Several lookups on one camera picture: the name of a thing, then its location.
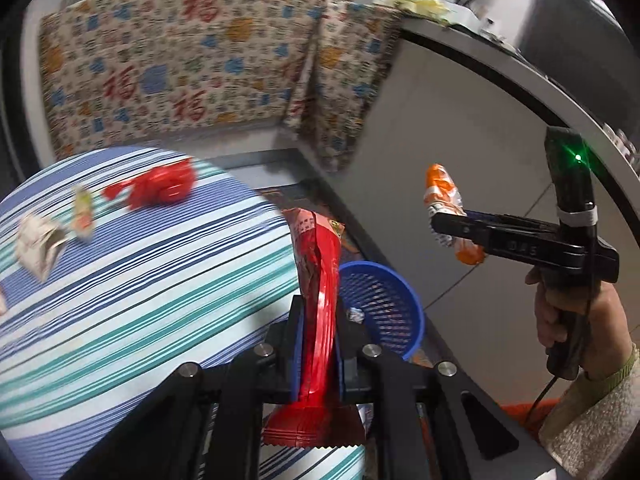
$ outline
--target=sleeve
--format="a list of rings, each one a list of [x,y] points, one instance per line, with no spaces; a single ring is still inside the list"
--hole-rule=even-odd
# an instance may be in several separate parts
[[[602,381],[581,374],[540,429],[540,443],[577,479],[603,478],[640,420],[640,362]]]

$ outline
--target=patterned fabric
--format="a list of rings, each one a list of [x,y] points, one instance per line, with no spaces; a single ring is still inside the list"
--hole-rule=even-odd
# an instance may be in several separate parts
[[[394,10],[338,0],[79,2],[42,20],[52,145],[60,160],[189,128],[297,130],[317,91],[319,153],[346,156],[398,26]]]
[[[59,162],[0,203],[0,430],[34,480],[57,480],[185,361],[229,361],[283,319],[298,289],[275,206],[196,160],[189,198],[130,211],[99,191],[185,155],[97,150]],[[72,239],[41,284],[14,257],[20,217],[68,224],[75,184],[94,194],[90,244]],[[263,447],[263,479],[351,480],[363,450]]]

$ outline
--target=white band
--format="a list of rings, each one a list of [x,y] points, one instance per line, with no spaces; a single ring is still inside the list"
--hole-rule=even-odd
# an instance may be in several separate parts
[[[588,227],[598,223],[598,207],[587,211],[578,211],[577,213],[568,213],[556,206],[559,220],[569,227]]]

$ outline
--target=tablecloth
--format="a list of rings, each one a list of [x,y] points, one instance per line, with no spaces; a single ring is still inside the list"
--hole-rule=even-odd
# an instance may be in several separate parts
[[[172,370],[210,367],[260,341],[298,290],[279,211],[225,171],[194,160],[175,205],[131,211],[99,190],[180,153],[118,147],[65,159],[0,203],[0,430],[34,480],[57,480]],[[73,186],[94,194],[96,230],[72,238],[45,283],[15,260],[34,211],[63,224]],[[362,475],[364,448],[263,446],[260,478]]]

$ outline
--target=metal screw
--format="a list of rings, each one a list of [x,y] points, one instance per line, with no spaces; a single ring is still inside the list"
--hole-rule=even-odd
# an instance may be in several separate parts
[[[182,377],[193,377],[198,373],[200,367],[196,363],[183,363],[178,368],[178,373]]]
[[[451,361],[438,363],[438,373],[445,377],[453,377],[458,371],[458,367]]]
[[[362,347],[362,353],[369,357],[378,357],[380,354],[382,354],[382,348],[380,348],[378,345],[369,343],[368,345],[364,345]]]
[[[271,354],[273,354],[273,346],[271,346],[269,343],[258,343],[256,346],[254,346],[254,352],[260,357],[269,357]]]

